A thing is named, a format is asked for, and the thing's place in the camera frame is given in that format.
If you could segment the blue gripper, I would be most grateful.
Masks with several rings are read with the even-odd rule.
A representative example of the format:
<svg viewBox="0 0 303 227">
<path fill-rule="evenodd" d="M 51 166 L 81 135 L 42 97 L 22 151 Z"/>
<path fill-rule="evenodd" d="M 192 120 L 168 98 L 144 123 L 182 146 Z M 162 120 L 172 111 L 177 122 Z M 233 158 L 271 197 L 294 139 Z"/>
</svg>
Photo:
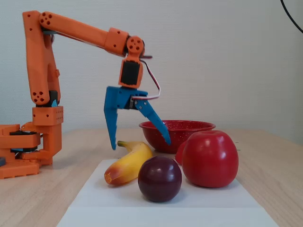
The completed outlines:
<svg viewBox="0 0 303 227">
<path fill-rule="evenodd" d="M 132 96 L 147 96 L 146 91 L 141 91 L 127 87 L 110 87 L 106 89 L 104 104 L 104 114 L 107 123 L 107 130 L 110 138 L 111 147 L 116 149 L 116 130 L 117 130 L 117 109 L 135 109 L 139 110 L 156 129 L 162 134 L 168 145 L 171 144 L 168 128 L 156 114 L 148 100 L 135 99 L 131 101 Z"/>
</svg>

